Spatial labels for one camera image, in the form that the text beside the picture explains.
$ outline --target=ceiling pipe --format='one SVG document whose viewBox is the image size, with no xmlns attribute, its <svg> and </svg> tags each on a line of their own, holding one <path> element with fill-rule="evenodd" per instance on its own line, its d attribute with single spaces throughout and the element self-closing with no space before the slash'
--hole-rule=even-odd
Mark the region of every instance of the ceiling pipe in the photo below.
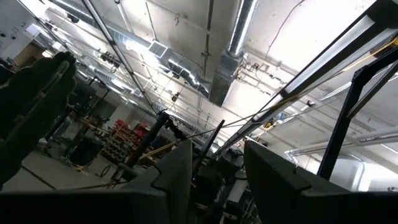
<svg viewBox="0 0 398 224">
<path fill-rule="evenodd" d="M 100 29 L 99 25 L 95 22 L 95 20 L 87 13 L 86 9 L 79 5 L 78 3 L 72 0 L 49 0 L 53 4 L 57 5 L 58 7 L 62 8 L 63 10 L 67 11 L 69 14 L 75 16 L 76 18 L 82 20 L 83 22 L 93 26 L 96 29 Z M 130 46 L 134 45 L 139 49 L 137 51 L 148 51 L 151 42 L 148 42 L 130 32 L 123 29 L 119 25 L 107 21 L 103 19 L 106 27 L 109 30 L 111 36 L 115 39 L 115 41 L 125 45 Z M 205 86 L 206 81 L 202 80 L 199 77 L 200 72 L 193 69 L 192 65 L 188 64 L 188 60 L 174 52 L 171 51 L 169 58 L 166 62 L 162 62 L 162 65 L 165 66 L 167 69 L 170 70 L 174 75 L 178 77 L 182 77 L 185 81 L 192 86 L 194 89 L 199 91 L 205 98 L 209 97 L 208 88 Z"/>
<path fill-rule="evenodd" d="M 388 143 L 393 143 L 393 142 L 398 142 L 398 136 L 392 136 L 392 137 L 384 137 L 384 138 L 375 138 L 375 139 L 370 139 L 370 140 L 365 140 L 365 141 L 361 141 L 358 145 L 355 145 L 353 143 L 350 142 L 346 142 L 342 145 L 342 149 L 349 149 L 352 147 L 364 147 L 364 146 L 375 146 L 378 144 L 388 144 Z M 296 157 L 296 156 L 304 156 L 304 155 L 309 155 L 309 154 L 316 154 L 316 153 L 321 153 L 324 152 L 326 150 L 326 147 L 315 147 L 313 149 L 308 149 L 305 151 L 300 151 L 300 152 L 289 152 L 286 151 L 285 153 L 292 156 L 292 157 Z"/>
<path fill-rule="evenodd" d="M 228 96 L 236 72 L 243 59 L 243 45 L 249 25 L 256 11 L 258 0 L 241 0 L 231 39 L 226 50 L 221 54 L 220 63 L 213 78 L 210 101 L 222 107 Z"/>
<path fill-rule="evenodd" d="M 390 136 L 388 135 L 396 135 L 398 134 L 398 126 L 393 127 L 393 128 L 384 128 L 384 129 L 380 129 L 377 131 L 373 131 L 371 133 L 366 133 L 366 134 L 361 134 L 359 135 L 357 138 L 355 138 L 355 142 L 356 144 L 352 143 L 352 142 L 348 142 L 345 141 L 343 143 L 344 146 L 363 146 L 365 142 L 368 141 L 373 141 L 375 142 L 375 140 L 382 140 L 382 139 L 391 139 Z M 316 153 L 318 151 L 322 151 L 324 150 L 328 145 L 328 141 L 326 142 L 321 142 L 318 144 L 312 144 L 310 146 L 304 146 L 304 147 L 298 147 L 295 149 L 291 149 L 286 151 L 285 153 L 290 154 L 290 155 L 296 155 L 296 154 L 303 154 L 303 153 Z"/>
<path fill-rule="evenodd" d="M 226 49 L 227 53 L 234 58 L 243 54 L 244 41 L 257 4 L 258 0 L 241 0 L 240 2 L 232 37 Z"/>
</svg>

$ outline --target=ceiling beam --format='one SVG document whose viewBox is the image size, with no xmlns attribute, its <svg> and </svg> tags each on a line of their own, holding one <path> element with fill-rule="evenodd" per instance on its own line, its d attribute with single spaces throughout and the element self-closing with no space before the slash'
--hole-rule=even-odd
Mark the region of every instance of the ceiling beam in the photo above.
<svg viewBox="0 0 398 224">
<path fill-rule="evenodd" d="M 177 13 L 177 12 L 173 11 L 172 9 L 164 6 L 161 3 L 155 2 L 153 0 L 146 0 L 146 2 L 148 2 L 149 4 L 151 4 L 151 5 L 155 6 L 155 7 L 158 7 L 159 9 L 163 9 L 163 11 L 168 12 L 169 14 L 172 14 L 174 17 L 178 16 L 178 19 L 179 19 L 180 22 L 182 21 L 182 22 L 184 22 L 184 23 L 186 23 L 186 24 L 188 24 L 188 25 L 190 25 L 190 26 L 192 26 L 192 27 L 204 32 L 206 35 L 209 35 L 212 38 L 215 38 L 215 39 L 218 39 L 218 40 L 228 40 L 229 39 L 229 37 L 223 37 L 223 36 L 221 36 L 219 34 L 216 34 L 216 33 L 212 32 L 210 30 L 207 30 L 205 27 L 199 26 L 198 24 L 192 22 L 190 19 L 184 18 L 183 16 L 179 16 L 179 13 Z"/>
</svg>

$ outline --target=metal rod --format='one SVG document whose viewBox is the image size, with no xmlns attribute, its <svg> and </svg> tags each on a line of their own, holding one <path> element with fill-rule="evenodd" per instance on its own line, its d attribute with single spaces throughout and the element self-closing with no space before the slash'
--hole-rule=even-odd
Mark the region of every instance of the metal rod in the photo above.
<svg viewBox="0 0 398 224">
<path fill-rule="evenodd" d="M 102 18 L 98 14 L 98 11 L 95 9 L 93 3 L 90 0 L 81 0 L 84 6 L 87 8 L 88 12 L 93 16 L 93 19 L 95 22 L 99 25 L 99 28 L 101 29 L 101 32 L 104 34 L 106 37 L 106 40 L 120 59 L 121 63 L 124 65 L 124 68 L 127 70 L 127 72 L 130 74 L 133 82 L 136 84 L 142 95 L 144 96 L 146 102 L 150 106 L 150 108 L 157 113 L 156 109 L 154 108 L 153 103 L 151 102 L 150 98 L 147 96 L 145 90 L 142 88 L 141 84 L 139 83 L 138 79 L 136 78 L 136 74 L 134 74 L 132 68 L 130 67 L 129 63 L 127 62 L 127 59 L 123 55 L 121 49 L 118 47 L 116 44 L 115 40 L 109 33 L 108 28 L 106 27 L 105 23 L 102 21 Z"/>
<path fill-rule="evenodd" d="M 398 71 L 398 61 L 379 79 L 379 81 L 353 106 L 348 116 L 353 118 L 369 100 L 395 75 Z"/>
<path fill-rule="evenodd" d="M 118 5 L 118 9 L 119 9 L 120 15 L 122 16 L 124 24 L 127 27 L 127 30 L 132 32 L 132 27 L 131 27 L 130 23 L 128 22 L 126 11 L 124 10 L 124 7 L 123 7 L 123 1 L 120 1 L 119 4 L 118 3 L 116 3 L 116 4 Z"/>
<path fill-rule="evenodd" d="M 336 126 L 331 135 L 325 154 L 319 166 L 318 175 L 329 180 L 333 168 L 335 167 L 337 157 L 344 143 L 351 117 L 348 116 L 353 107 L 357 104 L 363 87 L 372 79 L 377 71 L 383 69 L 398 59 L 398 51 L 393 50 L 387 55 L 373 61 L 355 72 L 352 84 L 349 88 L 347 97 L 341 109 Z"/>
<path fill-rule="evenodd" d="M 109 93 L 109 89 L 106 89 L 106 93 L 93 104 L 90 112 L 88 113 L 88 116 L 91 116 L 95 112 L 95 110 L 97 109 L 97 105 L 100 104 L 105 99 L 105 97 L 106 97 L 106 95 L 108 95 L 108 93 Z"/>
<path fill-rule="evenodd" d="M 157 41 L 157 36 L 156 36 L 156 32 L 155 32 L 154 22 L 152 21 L 152 16 L 150 15 L 149 6 L 148 6 L 148 2 L 147 1 L 145 1 L 145 7 L 146 7 L 147 13 L 148 13 L 148 18 L 149 18 L 149 22 L 150 22 L 150 28 L 152 29 L 152 35 L 154 36 L 154 39 Z"/>
<path fill-rule="evenodd" d="M 145 150 L 150 146 L 150 143 L 156 138 L 157 133 L 160 131 L 163 125 L 169 120 L 170 116 L 167 113 L 161 113 L 157 118 L 154 126 L 149 130 L 149 132 L 144 136 L 139 146 L 137 147 L 135 153 L 126 162 L 126 165 L 133 167 L 137 164 L 139 158 L 145 152 Z"/>
</svg>

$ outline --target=black pole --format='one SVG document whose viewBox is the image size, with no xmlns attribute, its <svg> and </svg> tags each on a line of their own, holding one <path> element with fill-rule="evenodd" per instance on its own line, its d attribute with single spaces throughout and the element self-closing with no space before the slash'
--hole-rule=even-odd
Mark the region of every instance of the black pole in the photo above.
<svg viewBox="0 0 398 224">
<path fill-rule="evenodd" d="M 88 83 L 88 85 L 93 84 L 93 82 L 94 82 L 95 79 L 96 79 L 96 77 L 94 77 L 94 78 Z"/>
<path fill-rule="evenodd" d="M 329 140 L 325 154 L 318 169 L 318 176 L 329 180 L 335 167 L 337 157 L 343 145 L 352 116 L 350 111 L 356 106 L 361 96 L 363 87 L 375 74 L 398 59 L 398 50 L 391 50 L 385 56 L 373 61 L 369 65 L 355 72 L 351 87 L 340 111 L 333 133 Z"/>
<path fill-rule="evenodd" d="M 150 146 L 150 143 L 156 138 L 157 133 L 160 131 L 163 125 L 169 120 L 170 116 L 167 113 L 161 113 L 157 118 L 155 125 L 149 130 L 144 136 L 142 141 L 139 143 L 135 153 L 126 162 L 126 165 L 133 167 L 138 162 L 139 158 L 143 155 L 145 150 Z"/>
<path fill-rule="evenodd" d="M 351 118 L 348 117 L 348 113 L 358 102 L 359 97 L 361 96 L 363 85 L 360 85 L 355 81 L 355 76 L 357 75 L 357 73 L 354 75 L 353 82 L 349 88 L 346 100 L 340 111 L 340 115 L 337 119 L 333 133 L 331 134 L 328 147 L 326 148 L 325 154 L 318 169 L 318 176 L 323 177 L 326 180 L 330 179 L 331 173 L 336 164 L 337 157 L 340 153 L 340 149 L 346 137 L 349 124 L 351 123 Z"/>
<path fill-rule="evenodd" d="M 105 96 L 106 96 L 108 93 L 109 93 L 109 89 L 106 89 L 106 93 L 105 93 L 100 99 L 98 99 L 98 100 L 93 104 L 93 106 L 91 107 L 90 112 L 88 113 L 88 116 L 91 116 L 91 115 L 94 113 L 94 111 L 95 111 L 97 105 L 100 104 L 100 103 L 105 99 Z"/>
</svg>

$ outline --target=floor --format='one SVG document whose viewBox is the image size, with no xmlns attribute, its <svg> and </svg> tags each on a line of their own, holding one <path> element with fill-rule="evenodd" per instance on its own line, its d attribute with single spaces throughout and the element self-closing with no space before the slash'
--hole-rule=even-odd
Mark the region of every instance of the floor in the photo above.
<svg viewBox="0 0 398 224">
<path fill-rule="evenodd" d="M 104 167 L 109 165 L 106 160 L 100 157 L 95 159 L 88 168 L 78 172 L 56 159 L 45 156 L 40 151 L 32 152 L 22 164 L 56 189 L 74 189 L 106 184 L 115 170 L 112 167 L 106 176 L 100 178 L 96 174 L 100 174 Z M 4 184 L 2 192 L 38 190 L 51 190 L 51 188 L 26 170 L 21 169 L 17 175 Z"/>
</svg>

